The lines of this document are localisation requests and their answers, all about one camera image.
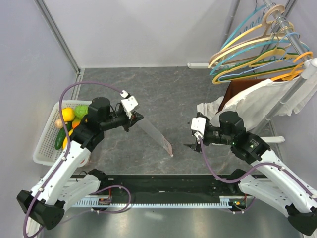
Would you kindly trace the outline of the clear zip top bag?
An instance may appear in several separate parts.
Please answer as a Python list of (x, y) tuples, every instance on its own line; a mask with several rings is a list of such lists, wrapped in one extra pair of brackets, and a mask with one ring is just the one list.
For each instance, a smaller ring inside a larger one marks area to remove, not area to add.
[(153, 124), (147, 119), (143, 118), (137, 122), (137, 125), (149, 135), (156, 143), (158, 143), (171, 157), (173, 157), (172, 146), (163, 136), (163, 134), (154, 127)]

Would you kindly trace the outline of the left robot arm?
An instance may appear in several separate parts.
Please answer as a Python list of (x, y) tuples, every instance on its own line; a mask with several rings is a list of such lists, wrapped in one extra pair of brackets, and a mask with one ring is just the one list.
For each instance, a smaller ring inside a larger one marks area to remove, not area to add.
[(88, 113), (82, 118), (70, 136), (70, 145), (30, 190), (22, 190), (17, 201), (26, 215), (42, 227), (51, 230), (62, 220), (65, 212), (76, 202), (89, 194), (107, 193), (109, 184), (103, 180), (105, 173), (94, 169), (82, 181), (64, 189), (66, 182), (81, 162), (89, 158), (92, 151), (104, 139), (105, 131), (123, 127), (128, 131), (143, 116), (136, 112), (138, 102), (128, 95), (119, 103), (119, 109), (112, 112), (110, 101), (104, 97), (92, 100)]

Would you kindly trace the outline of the green custard apple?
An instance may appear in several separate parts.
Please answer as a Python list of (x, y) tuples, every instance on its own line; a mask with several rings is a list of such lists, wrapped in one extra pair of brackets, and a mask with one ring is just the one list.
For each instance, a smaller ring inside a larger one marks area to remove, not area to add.
[(79, 105), (74, 109), (75, 117), (82, 119), (85, 115), (88, 114), (88, 105)]

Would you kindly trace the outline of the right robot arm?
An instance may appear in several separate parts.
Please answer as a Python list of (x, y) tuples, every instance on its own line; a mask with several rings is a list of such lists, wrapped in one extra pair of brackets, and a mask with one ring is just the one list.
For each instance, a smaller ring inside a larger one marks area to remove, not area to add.
[(291, 171), (270, 146), (250, 133), (237, 112), (226, 111), (219, 116), (219, 126), (213, 126), (202, 113), (192, 118), (192, 136), (196, 142), (189, 147), (206, 157), (209, 144), (230, 146), (231, 152), (251, 168), (235, 170), (221, 178), (209, 168), (216, 180), (227, 184), (228, 192), (251, 195), (282, 213), (300, 233), (311, 236), (317, 229), (317, 191)]

